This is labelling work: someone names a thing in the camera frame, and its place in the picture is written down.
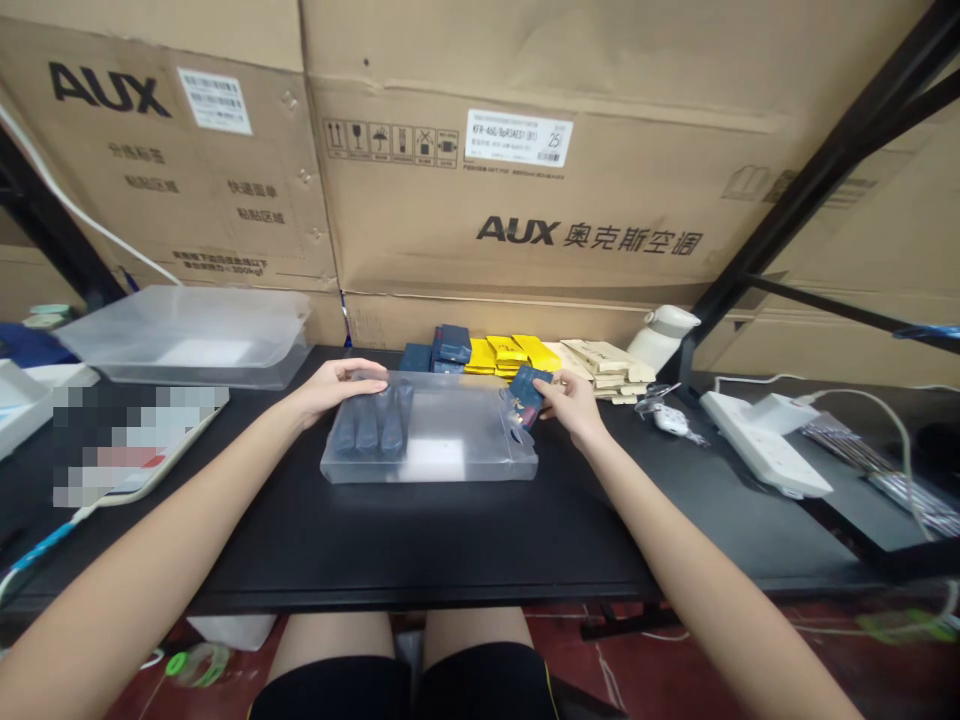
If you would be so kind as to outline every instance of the person's right hand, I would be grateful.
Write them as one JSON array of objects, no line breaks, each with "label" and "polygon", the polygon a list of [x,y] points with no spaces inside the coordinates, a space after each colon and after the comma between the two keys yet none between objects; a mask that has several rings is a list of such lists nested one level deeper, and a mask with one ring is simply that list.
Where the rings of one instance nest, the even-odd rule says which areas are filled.
[{"label": "person's right hand", "polygon": [[540,418],[555,417],[570,431],[573,444],[584,450],[588,444],[608,436],[589,382],[569,370],[553,375],[554,384],[534,380],[533,386],[545,398]]}]

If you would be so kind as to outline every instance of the red floor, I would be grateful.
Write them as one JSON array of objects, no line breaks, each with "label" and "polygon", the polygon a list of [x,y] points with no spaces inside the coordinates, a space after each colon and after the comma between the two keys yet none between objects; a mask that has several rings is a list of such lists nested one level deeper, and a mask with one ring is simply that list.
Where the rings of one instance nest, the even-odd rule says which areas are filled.
[{"label": "red floor", "polygon": [[[615,609],[618,615],[635,610]],[[837,607],[827,604],[784,612],[795,624],[851,625]],[[745,717],[695,640],[672,642],[627,635],[583,643],[579,630],[584,613],[582,605],[526,609],[534,645],[557,677],[624,709],[634,720]],[[277,623],[259,652],[240,654],[242,676],[237,681],[205,690],[183,690],[164,679],[163,662],[142,670],[107,718],[244,720],[266,681],[282,627],[282,622]],[[676,637],[683,633],[670,628],[659,634]],[[922,642],[892,647],[869,637],[805,637],[868,720],[952,717],[960,706],[955,682],[960,645]]]}]

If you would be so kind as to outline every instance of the white label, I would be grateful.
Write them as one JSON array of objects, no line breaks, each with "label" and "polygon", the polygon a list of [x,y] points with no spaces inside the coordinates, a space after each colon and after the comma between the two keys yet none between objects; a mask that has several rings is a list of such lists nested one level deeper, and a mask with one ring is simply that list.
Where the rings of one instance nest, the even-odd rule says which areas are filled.
[{"label": "white label", "polygon": [[567,120],[470,110],[464,157],[563,167],[572,134]]},{"label": "white label", "polygon": [[198,70],[180,71],[180,82],[197,125],[211,130],[253,135],[243,92],[236,78]]}]

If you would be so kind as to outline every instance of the barcode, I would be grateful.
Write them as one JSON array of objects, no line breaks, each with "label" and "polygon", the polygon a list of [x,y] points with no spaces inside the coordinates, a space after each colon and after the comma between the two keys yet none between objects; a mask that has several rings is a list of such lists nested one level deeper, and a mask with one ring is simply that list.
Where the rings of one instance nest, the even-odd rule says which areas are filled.
[{"label": "barcode", "polygon": [[243,105],[239,100],[234,100],[233,98],[222,98],[217,97],[216,95],[204,95],[201,93],[190,93],[190,97],[193,98],[196,102],[199,103],[209,103],[213,105],[226,105],[227,107],[234,107],[240,109]]},{"label": "barcode", "polygon": [[193,75],[184,75],[183,79],[188,85],[197,85],[199,87],[216,88],[229,93],[237,94],[237,86],[233,83],[223,82],[222,80],[208,80],[207,78],[198,78]]}]

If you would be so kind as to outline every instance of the transparent plastic box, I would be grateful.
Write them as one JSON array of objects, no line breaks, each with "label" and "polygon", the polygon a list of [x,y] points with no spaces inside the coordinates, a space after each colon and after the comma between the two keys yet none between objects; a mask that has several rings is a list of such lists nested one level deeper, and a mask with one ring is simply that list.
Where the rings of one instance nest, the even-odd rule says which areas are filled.
[{"label": "transparent plastic box", "polygon": [[507,383],[483,375],[363,371],[387,390],[344,401],[320,470],[332,483],[532,480],[533,438]]},{"label": "transparent plastic box", "polygon": [[307,357],[310,309],[288,290],[153,285],[56,335],[116,382],[282,390]]}]

